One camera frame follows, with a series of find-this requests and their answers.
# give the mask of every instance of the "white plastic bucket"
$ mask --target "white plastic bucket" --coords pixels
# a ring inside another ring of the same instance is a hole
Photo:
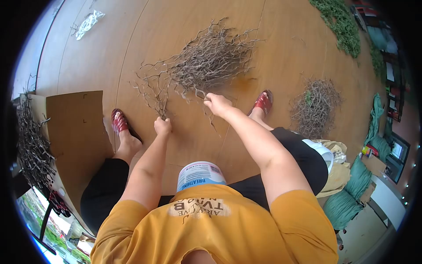
[[[321,143],[313,142],[309,139],[303,139],[303,142],[305,142],[308,146],[316,150],[324,159],[327,168],[328,168],[328,174],[330,174],[331,168],[333,167],[334,162],[334,155],[328,148],[324,147]]]
[[[192,162],[180,171],[177,192],[207,183],[226,185],[226,179],[220,168],[214,163],[207,161]]]

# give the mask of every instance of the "window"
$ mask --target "window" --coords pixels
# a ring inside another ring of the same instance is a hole
[[[36,244],[51,263],[50,258],[54,256],[53,254],[69,263],[90,263],[88,256],[65,239],[70,230],[70,223],[76,220],[73,216],[66,220],[59,217],[51,209],[47,199],[35,187],[19,197],[16,203]],[[43,227],[46,215],[48,218]]]
[[[402,150],[403,150],[403,147],[397,144],[396,142],[394,142],[394,147],[391,151],[391,154],[395,156],[396,158],[400,159]]]
[[[403,172],[403,167],[406,164],[410,144],[394,132],[392,132],[391,136],[386,138],[386,140],[392,147],[391,152],[387,156],[387,160],[385,162],[388,166],[386,174],[395,183],[398,183],[401,177],[401,173]]]

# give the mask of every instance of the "mustard yellow shirt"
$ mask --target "mustard yellow shirt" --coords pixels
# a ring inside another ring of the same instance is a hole
[[[308,191],[290,191],[271,213],[225,185],[178,192],[148,210],[118,202],[102,224],[91,252],[96,263],[180,263],[203,249],[220,263],[337,263],[331,223]]]

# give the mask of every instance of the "pile of dried twigs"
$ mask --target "pile of dried twigs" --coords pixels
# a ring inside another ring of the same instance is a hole
[[[186,43],[180,54],[154,64],[141,64],[136,72],[143,84],[133,86],[143,95],[148,107],[165,118],[168,89],[172,87],[186,98],[188,92],[202,99],[213,87],[246,73],[251,67],[251,51],[259,39],[250,39],[245,30],[231,35],[234,28],[226,28],[223,22],[211,21],[209,27],[200,30],[194,39]]]
[[[296,131],[308,139],[322,139],[334,125],[334,109],[342,102],[331,80],[306,79],[306,91],[294,99],[291,119]]]
[[[40,127],[48,120],[41,123],[33,120],[30,99],[26,93],[17,107],[17,115],[19,127],[18,158],[22,173],[29,184],[40,191],[49,188],[53,183],[51,175],[56,173],[51,167],[55,158],[49,152],[50,142],[44,139],[40,133]]]

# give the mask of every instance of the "red sandal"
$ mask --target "red sandal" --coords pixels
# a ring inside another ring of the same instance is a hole
[[[264,90],[255,101],[254,106],[251,108],[247,116],[249,116],[252,113],[252,110],[254,110],[255,107],[259,107],[262,110],[264,110],[264,114],[267,115],[271,107],[273,106],[273,93],[270,90]]]
[[[111,126],[117,135],[119,135],[121,131],[128,129],[132,136],[143,143],[141,137],[135,132],[135,130],[133,130],[132,126],[127,122],[126,117],[119,108],[116,108],[111,112]]]

